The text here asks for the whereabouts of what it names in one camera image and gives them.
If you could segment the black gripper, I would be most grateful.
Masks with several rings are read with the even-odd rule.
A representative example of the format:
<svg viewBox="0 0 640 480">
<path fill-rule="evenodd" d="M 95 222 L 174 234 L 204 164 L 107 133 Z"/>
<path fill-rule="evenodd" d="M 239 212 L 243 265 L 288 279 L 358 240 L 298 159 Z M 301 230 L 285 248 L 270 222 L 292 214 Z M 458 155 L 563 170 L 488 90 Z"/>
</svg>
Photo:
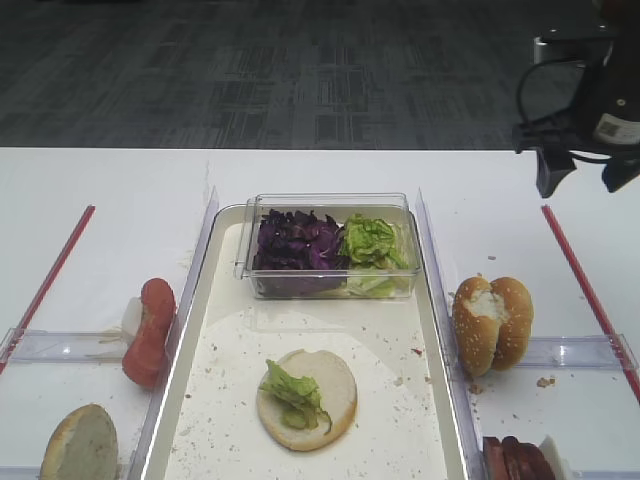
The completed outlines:
<svg viewBox="0 0 640 480">
<path fill-rule="evenodd" d="M 583 68 L 568 106 L 532 119 L 526 113 L 523 91 L 528 77 L 550 65 Z M 513 148 L 535 149 L 536 187 L 549 198 L 575 170 L 573 157 L 607 163 L 602 181 L 614 193 L 640 174 L 639 160 L 639 31 L 619 31 L 606 56 L 596 61 L 552 60 L 533 64 L 516 90 L 521 122 L 512 131 Z"/>
</svg>

